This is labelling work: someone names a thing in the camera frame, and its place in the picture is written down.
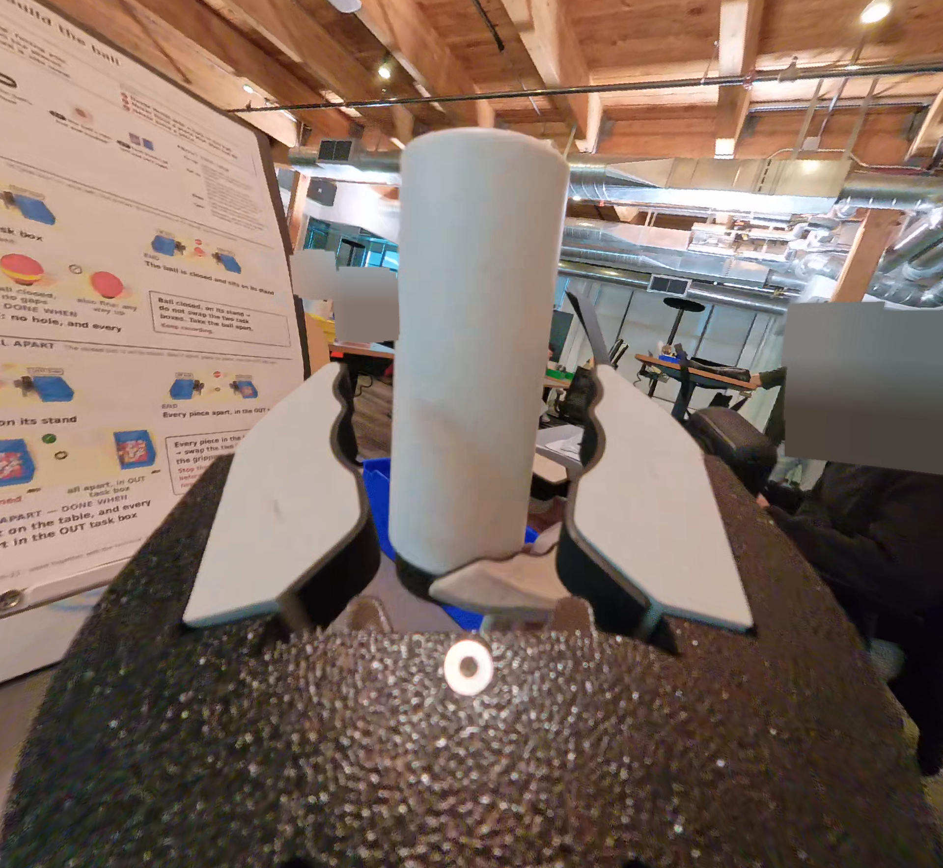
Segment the black floor lamp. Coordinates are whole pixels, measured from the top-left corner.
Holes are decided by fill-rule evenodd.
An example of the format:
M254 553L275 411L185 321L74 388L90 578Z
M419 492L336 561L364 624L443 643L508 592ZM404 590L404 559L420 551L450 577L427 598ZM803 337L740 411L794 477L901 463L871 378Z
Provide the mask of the black floor lamp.
M661 348L659 357L669 364L678 365L679 358L676 353L675 339L682 320L686 314L700 314L704 312L705 305L697 301L691 301L686 297L678 296L665 296L663 298L663 303L666 305L666 307L671 308L674 311L675 317L670 331L668 332L666 342L659 345Z

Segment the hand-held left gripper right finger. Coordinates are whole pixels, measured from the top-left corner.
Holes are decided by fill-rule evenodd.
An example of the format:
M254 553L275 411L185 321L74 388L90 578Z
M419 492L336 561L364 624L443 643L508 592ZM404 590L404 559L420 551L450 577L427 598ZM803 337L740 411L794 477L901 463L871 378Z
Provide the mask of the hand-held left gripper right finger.
M716 651L752 644L755 621L705 457L682 427L607 364L590 374L582 468L556 572L595 631L670 654L674 622Z

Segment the white cylinder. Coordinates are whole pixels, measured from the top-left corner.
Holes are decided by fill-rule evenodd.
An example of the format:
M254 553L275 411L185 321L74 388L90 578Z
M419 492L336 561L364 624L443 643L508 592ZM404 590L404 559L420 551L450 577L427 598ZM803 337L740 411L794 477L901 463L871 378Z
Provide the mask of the white cylinder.
M570 170L497 129L401 161L388 534L438 577L525 539Z

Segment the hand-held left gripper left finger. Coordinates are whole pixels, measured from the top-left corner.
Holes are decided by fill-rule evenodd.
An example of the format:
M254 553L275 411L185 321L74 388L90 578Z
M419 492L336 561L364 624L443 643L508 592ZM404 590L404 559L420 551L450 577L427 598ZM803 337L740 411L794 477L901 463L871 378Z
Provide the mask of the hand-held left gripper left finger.
M353 386L326 364L242 439L183 612L189 628L277 615L331 626L382 552L357 464Z

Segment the standing desk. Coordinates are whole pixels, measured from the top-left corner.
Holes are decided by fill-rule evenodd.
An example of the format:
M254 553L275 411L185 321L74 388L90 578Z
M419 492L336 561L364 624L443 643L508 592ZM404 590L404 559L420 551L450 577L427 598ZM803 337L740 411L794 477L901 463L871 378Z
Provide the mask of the standing desk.
M742 393L742 398L733 407L737 411L759 387L752 380L750 371L700 361L688 356L682 348L677 348L672 354L636 354L635 358L639 362L638 377L649 381L648 398L654 397L660 382L673 380L678 384L670 415L680 423L686 423L690 417L690 400L696 389Z

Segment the printed instruction board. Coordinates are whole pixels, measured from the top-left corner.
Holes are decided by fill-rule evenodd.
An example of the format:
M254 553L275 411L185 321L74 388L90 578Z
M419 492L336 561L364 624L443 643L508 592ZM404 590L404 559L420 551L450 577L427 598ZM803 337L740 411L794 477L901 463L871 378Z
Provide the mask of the printed instruction board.
M2 682L301 383L265 137L1 0Z

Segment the black office chair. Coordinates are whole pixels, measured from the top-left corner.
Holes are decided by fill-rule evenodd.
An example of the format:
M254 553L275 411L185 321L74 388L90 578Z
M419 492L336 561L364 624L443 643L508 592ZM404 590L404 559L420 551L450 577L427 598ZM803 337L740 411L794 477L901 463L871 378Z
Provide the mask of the black office chair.
M702 451L722 460L751 495L761 493L777 462L777 447L768 436L721 406L690 414L684 426Z

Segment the dark tilted board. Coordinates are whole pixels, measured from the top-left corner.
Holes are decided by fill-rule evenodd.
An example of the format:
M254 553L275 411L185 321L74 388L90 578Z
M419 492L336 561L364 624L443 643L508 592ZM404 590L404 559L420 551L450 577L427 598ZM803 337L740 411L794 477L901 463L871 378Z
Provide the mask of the dark tilted board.
M586 295L573 290L568 290L566 296L572 306L574 315L583 328L594 365L611 366L609 348L606 345L594 305Z

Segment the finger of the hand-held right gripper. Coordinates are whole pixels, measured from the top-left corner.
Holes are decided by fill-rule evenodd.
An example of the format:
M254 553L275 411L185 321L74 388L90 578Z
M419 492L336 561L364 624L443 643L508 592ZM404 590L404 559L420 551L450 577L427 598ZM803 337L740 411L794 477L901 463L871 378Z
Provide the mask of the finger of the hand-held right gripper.
M567 596L556 565L561 533L551 526L508 558L480 558L439 576L395 557L397 578L419 598L466 613L548 615Z

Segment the black ceiling pipe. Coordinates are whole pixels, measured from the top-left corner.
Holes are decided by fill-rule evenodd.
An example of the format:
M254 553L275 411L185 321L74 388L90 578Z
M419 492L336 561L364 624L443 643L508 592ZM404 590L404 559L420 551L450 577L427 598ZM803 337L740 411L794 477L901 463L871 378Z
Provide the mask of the black ceiling pipe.
M854 62L829 65L791 64L781 69L754 70L748 74L706 76L691 78L669 78L664 80L635 80L612 84L584 84L530 89L514 89L481 92L474 94L430 95L390 98L370 98L335 101L313 101L307 103L270 104L264 106L241 106L224 109L229 115L262 114L269 112L303 112L322 110L365 110L391 109L394 107L411 108L414 106L445 106L492 100L520 100L531 98L552 98L580 95L621 95L633 93L654 93L669 89L706 89L706 88L744 88L757 84L791 84L798 82L827 82L831 80L850 80L866 78L885 78L898 76L940 75L942 60L904 61L904 62Z

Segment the blue plastic bin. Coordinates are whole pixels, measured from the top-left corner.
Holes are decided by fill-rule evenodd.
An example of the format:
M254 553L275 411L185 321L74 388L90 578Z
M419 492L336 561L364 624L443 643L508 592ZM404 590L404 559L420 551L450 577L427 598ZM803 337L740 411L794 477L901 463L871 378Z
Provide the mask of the blue plastic bin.
M366 459L362 462L362 479L371 506L371 515L384 555L396 564L396 552L389 539L389 494L390 494L391 459ZM484 621L478 615L456 606L438 605L439 610L466 631L478 632Z

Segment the metal ventilation duct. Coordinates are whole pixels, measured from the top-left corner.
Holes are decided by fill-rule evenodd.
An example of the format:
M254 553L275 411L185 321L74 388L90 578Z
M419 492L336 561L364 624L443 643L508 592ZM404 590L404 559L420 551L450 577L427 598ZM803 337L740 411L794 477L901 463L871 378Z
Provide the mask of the metal ventilation duct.
M645 214L692 216L686 227L571 217L561 269L599 280L630 272L767 296L838 280L864 214L902 216L866 296L941 308L941 176L858 169L851 160L573 158L569 199Z

